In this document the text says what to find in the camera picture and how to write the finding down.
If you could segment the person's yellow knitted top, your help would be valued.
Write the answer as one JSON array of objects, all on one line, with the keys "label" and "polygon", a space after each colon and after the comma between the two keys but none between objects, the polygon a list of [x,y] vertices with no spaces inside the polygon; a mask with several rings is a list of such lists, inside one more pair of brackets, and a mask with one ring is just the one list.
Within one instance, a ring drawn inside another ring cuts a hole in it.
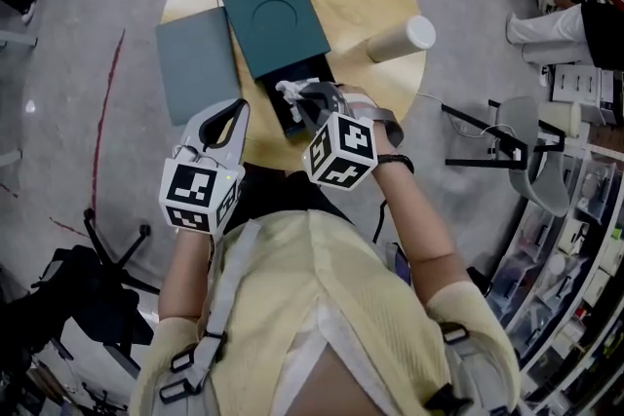
[{"label": "person's yellow knitted top", "polygon": [[159,321],[130,416],[488,416],[520,397],[479,289],[423,304],[348,222],[263,216],[227,234],[201,318]]}]

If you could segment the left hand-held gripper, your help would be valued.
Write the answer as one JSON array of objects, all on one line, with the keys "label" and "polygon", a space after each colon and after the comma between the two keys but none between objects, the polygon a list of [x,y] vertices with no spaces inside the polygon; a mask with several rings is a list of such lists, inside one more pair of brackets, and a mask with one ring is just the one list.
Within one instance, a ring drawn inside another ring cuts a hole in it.
[{"label": "left hand-held gripper", "polygon": [[[224,233],[245,174],[239,164],[250,114],[246,100],[227,99],[188,121],[182,135],[188,145],[177,146],[163,169],[159,204],[168,225],[208,235]],[[198,150],[207,150],[214,159]]]}]

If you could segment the person's black trousers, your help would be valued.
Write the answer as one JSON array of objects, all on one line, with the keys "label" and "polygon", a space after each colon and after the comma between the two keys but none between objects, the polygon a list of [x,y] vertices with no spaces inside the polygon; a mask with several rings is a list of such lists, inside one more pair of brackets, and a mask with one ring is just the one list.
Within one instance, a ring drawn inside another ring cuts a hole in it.
[{"label": "person's black trousers", "polygon": [[249,163],[244,163],[244,167],[246,173],[241,182],[240,201],[225,227],[225,234],[249,219],[259,219],[280,211],[317,210],[350,222],[320,187],[309,180],[305,171],[286,174],[283,170]]}]

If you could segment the white cylindrical container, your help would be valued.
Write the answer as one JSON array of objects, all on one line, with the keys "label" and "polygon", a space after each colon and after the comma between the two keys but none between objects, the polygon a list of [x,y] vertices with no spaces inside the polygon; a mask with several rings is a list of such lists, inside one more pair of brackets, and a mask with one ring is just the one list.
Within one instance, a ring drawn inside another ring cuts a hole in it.
[{"label": "white cylindrical container", "polygon": [[433,23],[422,15],[371,36],[366,43],[367,55],[374,62],[384,62],[428,51],[437,38]]}]

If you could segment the grey rectangular mat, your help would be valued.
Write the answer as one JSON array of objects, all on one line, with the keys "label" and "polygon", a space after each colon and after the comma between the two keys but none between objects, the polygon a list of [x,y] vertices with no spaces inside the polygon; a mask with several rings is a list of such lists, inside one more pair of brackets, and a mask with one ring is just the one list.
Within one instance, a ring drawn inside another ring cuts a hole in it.
[{"label": "grey rectangular mat", "polygon": [[184,126],[216,103],[242,96],[225,9],[216,7],[156,27],[170,120]]}]

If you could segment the person's left forearm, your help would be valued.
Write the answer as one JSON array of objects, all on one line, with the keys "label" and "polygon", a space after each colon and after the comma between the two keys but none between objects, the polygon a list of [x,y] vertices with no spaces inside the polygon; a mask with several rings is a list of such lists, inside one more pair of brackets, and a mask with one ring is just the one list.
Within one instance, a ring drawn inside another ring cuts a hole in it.
[{"label": "person's left forearm", "polygon": [[159,293],[160,321],[201,318],[213,252],[210,235],[186,230],[177,233],[172,262]]}]

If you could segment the white shelf with clear bins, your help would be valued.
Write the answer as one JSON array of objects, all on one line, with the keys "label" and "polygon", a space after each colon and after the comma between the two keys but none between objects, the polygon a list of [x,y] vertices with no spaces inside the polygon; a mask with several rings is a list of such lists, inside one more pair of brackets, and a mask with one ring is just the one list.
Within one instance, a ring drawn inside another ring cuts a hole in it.
[{"label": "white shelf with clear bins", "polygon": [[624,153],[571,142],[562,167],[568,209],[526,204],[487,295],[520,366],[514,416],[569,416],[615,380],[590,372],[624,322]]}]

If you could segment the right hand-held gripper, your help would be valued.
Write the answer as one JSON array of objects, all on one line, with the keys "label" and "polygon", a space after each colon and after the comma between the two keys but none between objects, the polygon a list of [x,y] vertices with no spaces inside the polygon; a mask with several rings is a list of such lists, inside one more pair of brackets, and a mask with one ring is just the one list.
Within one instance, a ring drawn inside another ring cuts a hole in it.
[{"label": "right hand-held gripper", "polygon": [[303,125],[314,136],[302,153],[311,182],[351,191],[377,166],[373,120],[346,114],[333,82],[311,82],[296,104]]}]

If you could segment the dark green drawer box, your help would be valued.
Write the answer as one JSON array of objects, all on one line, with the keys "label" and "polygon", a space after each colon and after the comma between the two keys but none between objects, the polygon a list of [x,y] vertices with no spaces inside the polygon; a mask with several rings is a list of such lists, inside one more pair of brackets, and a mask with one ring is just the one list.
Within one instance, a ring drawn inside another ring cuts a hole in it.
[{"label": "dark green drawer box", "polygon": [[222,0],[252,80],[269,97],[284,135],[304,130],[276,89],[280,81],[333,78],[331,50],[311,0]]}]

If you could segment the person's right forearm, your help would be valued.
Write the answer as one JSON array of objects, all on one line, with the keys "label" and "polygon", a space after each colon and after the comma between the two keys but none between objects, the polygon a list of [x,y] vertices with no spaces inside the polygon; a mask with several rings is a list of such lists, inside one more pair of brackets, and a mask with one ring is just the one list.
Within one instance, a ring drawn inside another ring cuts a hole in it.
[{"label": "person's right forearm", "polygon": [[410,266],[418,299],[427,304],[448,285],[468,276],[443,219],[402,162],[380,164],[373,177],[389,207]]}]

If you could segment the black office chair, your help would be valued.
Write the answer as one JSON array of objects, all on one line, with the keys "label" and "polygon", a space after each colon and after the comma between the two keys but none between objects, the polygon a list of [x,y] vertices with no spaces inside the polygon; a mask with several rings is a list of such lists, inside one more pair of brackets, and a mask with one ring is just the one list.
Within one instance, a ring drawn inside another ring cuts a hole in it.
[{"label": "black office chair", "polygon": [[133,277],[126,264],[141,244],[151,236],[151,227],[142,224],[130,248],[113,260],[95,229],[95,211],[84,211],[84,225],[90,246],[59,248],[40,280],[35,294],[49,299],[44,307],[52,314],[47,321],[51,339],[59,343],[65,323],[74,320],[93,341],[116,346],[125,355],[133,345],[147,345],[153,330],[138,311],[141,291],[157,295],[159,289]]}]

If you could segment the grey chair with black legs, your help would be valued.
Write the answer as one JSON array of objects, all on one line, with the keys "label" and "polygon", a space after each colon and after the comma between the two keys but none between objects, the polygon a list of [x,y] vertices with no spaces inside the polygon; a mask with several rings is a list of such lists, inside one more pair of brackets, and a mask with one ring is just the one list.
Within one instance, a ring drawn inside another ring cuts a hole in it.
[{"label": "grey chair with black legs", "polygon": [[497,140],[494,159],[447,159],[450,167],[507,170],[518,194],[563,217],[569,208],[564,181],[566,133],[539,118],[536,100],[530,96],[488,102],[496,110],[492,125],[446,104],[443,112],[467,123]]}]

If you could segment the person's right hand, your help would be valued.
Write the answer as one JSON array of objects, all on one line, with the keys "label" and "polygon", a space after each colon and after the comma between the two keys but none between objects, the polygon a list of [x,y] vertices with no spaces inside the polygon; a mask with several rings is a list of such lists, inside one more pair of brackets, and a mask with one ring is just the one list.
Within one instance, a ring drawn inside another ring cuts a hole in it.
[{"label": "person's right hand", "polygon": [[374,120],[376,118],[377,105],[364,89],[348,85],[340,85],[337,89],[345,102],[347,115],[356,119],[366,117]]}]

